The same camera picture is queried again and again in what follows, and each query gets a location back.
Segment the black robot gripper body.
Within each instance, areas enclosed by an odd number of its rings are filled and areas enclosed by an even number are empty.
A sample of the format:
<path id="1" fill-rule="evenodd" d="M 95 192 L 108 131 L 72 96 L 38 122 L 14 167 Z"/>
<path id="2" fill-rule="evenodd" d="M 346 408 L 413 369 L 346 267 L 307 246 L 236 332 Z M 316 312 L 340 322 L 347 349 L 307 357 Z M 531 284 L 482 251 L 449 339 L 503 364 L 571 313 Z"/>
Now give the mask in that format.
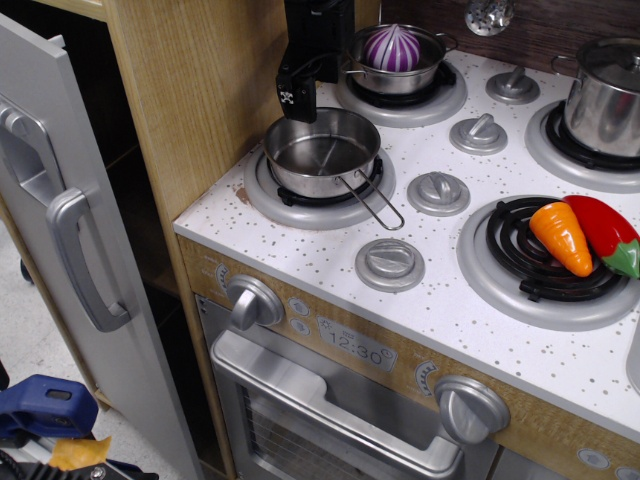
<path id="1" fill-rule="evenodd" d="M 343 52 L 355 33 L 353 1 L 285 1 L 288 45 L 278 76 L 337 83 Z"/>

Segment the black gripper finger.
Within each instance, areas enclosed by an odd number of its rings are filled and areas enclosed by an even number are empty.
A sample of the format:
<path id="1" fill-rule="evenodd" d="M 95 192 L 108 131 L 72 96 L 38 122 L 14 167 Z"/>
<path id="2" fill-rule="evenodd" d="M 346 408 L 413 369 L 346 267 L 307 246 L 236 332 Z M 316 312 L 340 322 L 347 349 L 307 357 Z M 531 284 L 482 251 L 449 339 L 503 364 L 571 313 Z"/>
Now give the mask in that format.
<path id="1" fill-rule="evenodd" d="M 314 77 L 279 73 L 276 77 L 276 90 L 285 118 L 305 123 L 316 121 L 316 81 Z"/>

